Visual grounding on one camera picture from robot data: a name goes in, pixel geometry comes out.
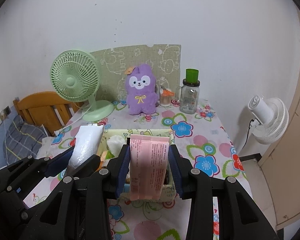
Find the fabric storage box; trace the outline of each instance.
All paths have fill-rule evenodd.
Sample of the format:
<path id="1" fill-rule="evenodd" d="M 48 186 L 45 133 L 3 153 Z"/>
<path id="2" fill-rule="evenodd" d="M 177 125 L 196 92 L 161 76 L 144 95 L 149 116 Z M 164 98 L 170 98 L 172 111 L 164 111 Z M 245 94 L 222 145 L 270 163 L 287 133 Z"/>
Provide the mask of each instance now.
<path id="1" fill-rule="evenodd" d="M 114 135 L 121 135 L 125 140 L 127 140 L 127 137 L 130 137 L 131 134 L 142 134 L 142 135 L 151 135 L 151 136 L 163 136 L 163 137 L 170 137 L 169 144 L 174 144 L 174 134 L 173 131 L 170 129 L 108 129 L 106 130 L 103 135 L 102 139 L 98 148 L 97 154 L 101 156 L 101 154 L 109 150 L 107 145 L 107 140 Z M 168 171 L 168 184 L 163 185 L 162 192 L 160 199 L 158 200 L 149 200 L 149 201 L 155 201 L 155 202 L 170 202 L 174 200 L 174 197 L 176 196 L 176 189 L 173 183 L 172 173 L 170 170 L 169 162 L 167 166 Z M 128 198 L 130 199 L 130 184 L 125 184 L 123 192 L 121 193 L 120 197 Z"/>

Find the gray plaid cushion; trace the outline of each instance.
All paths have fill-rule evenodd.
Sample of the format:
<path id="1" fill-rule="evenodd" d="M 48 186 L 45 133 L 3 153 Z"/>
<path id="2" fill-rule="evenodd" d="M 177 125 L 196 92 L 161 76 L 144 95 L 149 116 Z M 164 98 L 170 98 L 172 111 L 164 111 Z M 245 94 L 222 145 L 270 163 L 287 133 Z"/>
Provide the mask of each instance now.
<path id="1" fill-rule="evenodd" d="M 21 116 L 17 115 L 6 133 L 6 141 L 3 142 L 7 164 L 10 165 L 29 155 L 35 158 L 44 137 L 46 135 L 42 128 L 25 123 Z"/>

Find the floor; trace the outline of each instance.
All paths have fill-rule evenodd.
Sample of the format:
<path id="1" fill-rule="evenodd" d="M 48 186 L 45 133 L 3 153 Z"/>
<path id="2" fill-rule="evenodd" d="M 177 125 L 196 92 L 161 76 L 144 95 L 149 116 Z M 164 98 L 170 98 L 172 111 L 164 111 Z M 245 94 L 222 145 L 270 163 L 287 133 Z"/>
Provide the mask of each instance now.
<path id="1" fill-rule="evenodd" d="M 255 159 L 242 162 L 250 184 L 253 199 L 275 229 L 277 220 L 268 184 Z"/>

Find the purple plush toy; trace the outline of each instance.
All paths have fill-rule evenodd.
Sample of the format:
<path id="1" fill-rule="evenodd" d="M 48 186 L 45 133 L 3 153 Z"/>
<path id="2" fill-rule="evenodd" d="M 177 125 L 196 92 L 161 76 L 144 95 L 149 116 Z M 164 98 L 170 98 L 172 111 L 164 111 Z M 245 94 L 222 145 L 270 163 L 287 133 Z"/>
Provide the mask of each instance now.
<path id="1" fill-rule="evenodd" d="M 155 104 L 159 100 L 159 95 L 154 92 L 155 76 L 149 65 L 142 64 L 135 67 L 127 76 L 125 85 L 130 114 L 155 113 Z"/>

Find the floral tablecloth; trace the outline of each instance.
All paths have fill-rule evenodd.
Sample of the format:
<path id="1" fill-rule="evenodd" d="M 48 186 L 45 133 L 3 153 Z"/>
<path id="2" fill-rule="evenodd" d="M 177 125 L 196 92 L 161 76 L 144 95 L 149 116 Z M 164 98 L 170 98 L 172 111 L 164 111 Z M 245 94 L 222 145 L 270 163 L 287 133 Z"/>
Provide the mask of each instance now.
<path id="1" fill-rule="evenodd" d="M 125 136 L 134 129 L 171 128 L 175 133 L 175 144 L 180 154 L 188 158 L 192 165 L 211 177 L 224 179 L 231 175 L 238 179 L 251 195 L 250 186 L 239 157 L 222 127 L 215 111 L 208 101 L 201 100 L 196 114 L 183 114 L 177 101 L 170 107 L 157 107 L 152 115 L 129 115 L 125 101 L 113 102 L 115 110 L 98 123 L 108 129 L 127 129 Z M 77 120 L 79 110 L 69 121 L 70 126 L 54 139 L 49 156 L 54 157 L 71 147 L 74 136 L 84 120 Z M 45 200 L 63 178 L 64 171 L 54 178 L 43 179 L 25 198 L 31 207 Z M 172 202 L 130 201 L 128 199 L 109 200 L 109 219 L 113 239 L 116 240 L 179 240 L 186 238 L 189 220 L 190 200 L 181 200 L 177 195 Z M 219 238 L 218 204 L 214 199 L 214 239 Z"/>

